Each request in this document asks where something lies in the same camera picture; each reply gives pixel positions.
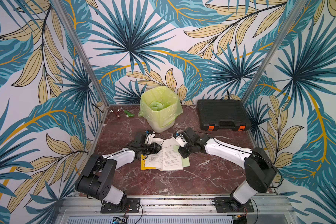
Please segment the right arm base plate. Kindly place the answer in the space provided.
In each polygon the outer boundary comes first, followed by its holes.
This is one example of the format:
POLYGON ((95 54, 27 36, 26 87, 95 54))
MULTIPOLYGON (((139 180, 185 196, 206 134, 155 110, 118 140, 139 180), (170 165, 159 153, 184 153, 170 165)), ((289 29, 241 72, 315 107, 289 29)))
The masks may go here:
POLYGON ((246 203, 240 204, 234 199, 228 197, 216 197, 212 201, 212 205, 215 206, 217 213, 239 213, 246 214, 254 212, 254 207, 251 199, 246 203))

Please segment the green sticky note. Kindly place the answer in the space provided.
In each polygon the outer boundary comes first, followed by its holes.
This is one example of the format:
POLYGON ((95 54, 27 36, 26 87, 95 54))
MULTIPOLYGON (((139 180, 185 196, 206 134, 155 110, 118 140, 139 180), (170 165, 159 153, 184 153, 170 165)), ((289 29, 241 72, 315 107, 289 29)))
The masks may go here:
POLYGON ((182 167, 185 168, 185 167, 189 167, 190 166, 190 161, 189 161, 189 158, 182 158, 182 167))

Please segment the yellow paperback book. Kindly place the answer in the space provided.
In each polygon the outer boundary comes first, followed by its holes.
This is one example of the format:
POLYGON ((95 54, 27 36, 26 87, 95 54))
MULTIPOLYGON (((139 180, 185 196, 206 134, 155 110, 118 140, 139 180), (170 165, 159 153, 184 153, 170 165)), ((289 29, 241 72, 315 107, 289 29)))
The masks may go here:
POLYGON ((153 143, 157 143, 162 149, 153 155, 148 155, 141 161, 141 170, 157 169, 160 171, 173 171, 183 169, 183 159, 178 152, 179 145, 175 138, 162 140, 154 138, 153 143))

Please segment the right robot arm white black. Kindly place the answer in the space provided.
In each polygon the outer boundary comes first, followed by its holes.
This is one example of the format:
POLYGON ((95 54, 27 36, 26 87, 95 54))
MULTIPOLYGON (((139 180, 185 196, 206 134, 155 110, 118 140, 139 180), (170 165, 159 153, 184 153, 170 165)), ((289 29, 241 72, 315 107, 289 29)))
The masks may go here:
POLYGON ((228 199, 230 207, 237 209, 246 204, 257 193, 265 193, 272 184, 278 169, 264 150, 242 148, 217 140, 207 134, 199 136, 192 128, 174 133, 182 158, 191 154, 204 153, 228 160, 245 170, 245 181, 239 185, 228 199))

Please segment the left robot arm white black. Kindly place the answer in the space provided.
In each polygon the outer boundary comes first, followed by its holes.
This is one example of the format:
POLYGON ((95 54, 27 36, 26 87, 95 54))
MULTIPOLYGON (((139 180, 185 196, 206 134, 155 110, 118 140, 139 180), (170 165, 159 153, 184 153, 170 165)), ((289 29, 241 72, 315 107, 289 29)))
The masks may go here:
POLYGON ((126 206, 127 195, 112 185, 115 171, 142 156, 155 155, 162 150, 164 140, 155 132, 137 132, 134 139, 118 152, 109 155, 93 154, 75 183, 75 190, 114 206, 126 206))

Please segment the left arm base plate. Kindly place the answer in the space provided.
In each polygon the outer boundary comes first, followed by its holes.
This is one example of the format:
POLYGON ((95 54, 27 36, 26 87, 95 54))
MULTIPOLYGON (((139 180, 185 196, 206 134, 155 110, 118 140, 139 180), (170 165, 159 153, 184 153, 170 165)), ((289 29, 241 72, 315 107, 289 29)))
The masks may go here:
POLYGON ((140 212, 141 199, 138 197, 124 197, 119 204, 113 204, 107 201, 102 201, 101 210, 102 214, 118 214, 118 213, 132 213, 137 214, 140 212))

